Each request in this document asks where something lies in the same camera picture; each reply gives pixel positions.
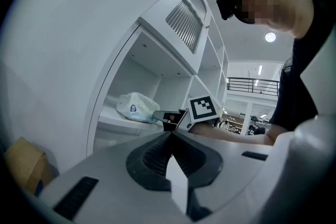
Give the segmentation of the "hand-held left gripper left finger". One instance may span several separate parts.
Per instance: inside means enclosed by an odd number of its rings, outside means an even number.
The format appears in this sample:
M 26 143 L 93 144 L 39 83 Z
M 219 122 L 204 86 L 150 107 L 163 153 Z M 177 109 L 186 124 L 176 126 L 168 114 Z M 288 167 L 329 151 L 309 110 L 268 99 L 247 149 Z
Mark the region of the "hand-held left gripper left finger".
M 164 132 L 135 148 L 127 156 L 126 169 L 131 178 L 144 189 L 170 191 L 171 182 L 166 179 L 166 170 L 171 155 L 171 133 Z

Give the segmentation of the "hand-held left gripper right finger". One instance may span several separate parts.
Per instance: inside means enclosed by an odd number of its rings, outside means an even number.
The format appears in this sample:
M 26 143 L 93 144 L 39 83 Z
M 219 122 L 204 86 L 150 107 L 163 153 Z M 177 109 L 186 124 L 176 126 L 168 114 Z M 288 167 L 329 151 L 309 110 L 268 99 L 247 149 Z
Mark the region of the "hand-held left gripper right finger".
M 217 151 L 175 131 L 172 155 L 192 189 L 212 184 L 223 168 L 223 158 Z

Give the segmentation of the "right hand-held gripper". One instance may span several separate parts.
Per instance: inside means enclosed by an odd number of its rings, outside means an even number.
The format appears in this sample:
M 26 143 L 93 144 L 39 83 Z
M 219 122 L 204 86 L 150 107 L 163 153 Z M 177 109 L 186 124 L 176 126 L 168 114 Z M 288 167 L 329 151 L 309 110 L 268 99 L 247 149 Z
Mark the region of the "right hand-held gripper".
M 153 118 L 161 121 L 168 129 L 190 132 L 197 124 L 216 126 L 220 118 L 220 107 L 210 95 L 189 98 L 186 108 L 178 111 L 153 112 Z

